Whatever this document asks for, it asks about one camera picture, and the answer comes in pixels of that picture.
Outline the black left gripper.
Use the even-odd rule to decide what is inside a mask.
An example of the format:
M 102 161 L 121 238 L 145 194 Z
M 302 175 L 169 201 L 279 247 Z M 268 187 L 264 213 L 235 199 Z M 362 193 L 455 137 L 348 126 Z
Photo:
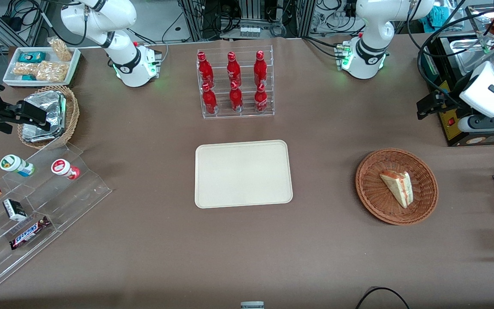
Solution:
M 445 113 L 459 107 L 459 102 L 452 98 L 447 91 L 434 90 L 417 102 L 417 118 L 421 121 L 429 114 Z

